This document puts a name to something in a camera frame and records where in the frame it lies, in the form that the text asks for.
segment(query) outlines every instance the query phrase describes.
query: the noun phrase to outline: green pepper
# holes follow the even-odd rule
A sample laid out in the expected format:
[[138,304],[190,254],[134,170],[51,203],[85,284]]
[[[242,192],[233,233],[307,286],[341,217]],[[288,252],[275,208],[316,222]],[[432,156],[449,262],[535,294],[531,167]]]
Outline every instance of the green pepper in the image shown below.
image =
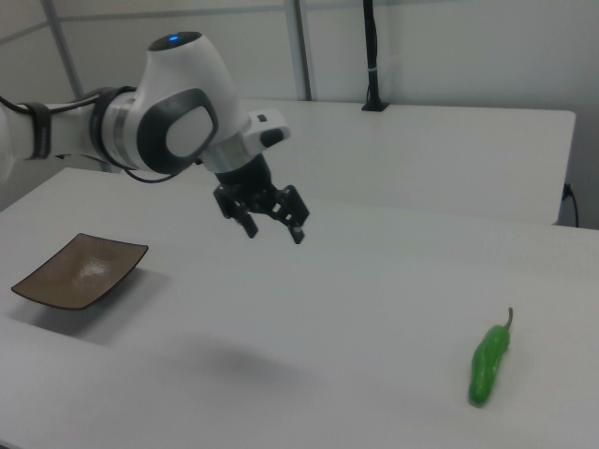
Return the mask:
[[468,391],[470,400],[476,405],[485,403],[495,383],[497,370],[509,344],[509,327],[514,311],[509,308],[509,319],[505,326],[493,326],[476,348],[472,358],[472,381]]

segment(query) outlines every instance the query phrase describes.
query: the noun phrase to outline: table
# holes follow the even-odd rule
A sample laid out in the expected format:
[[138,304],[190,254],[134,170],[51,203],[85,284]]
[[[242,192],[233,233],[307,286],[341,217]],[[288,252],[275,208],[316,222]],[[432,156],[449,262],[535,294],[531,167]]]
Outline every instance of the table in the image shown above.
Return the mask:
[[[210,188],[74,169],[0,213],[0,442],[596,446],[595,231],[306,202],[299,246],[268,219],[246,238]],[[85,311],[9,291],[79,232],[150,251]],[[477,409],[471,357],[508,306]]]
[[[575,115],[568,111],[242,101],[277,108],[291,138],[265,152],[307,196],[527,223],[558,221]],[[212,186],[190,169],[181,181]]]

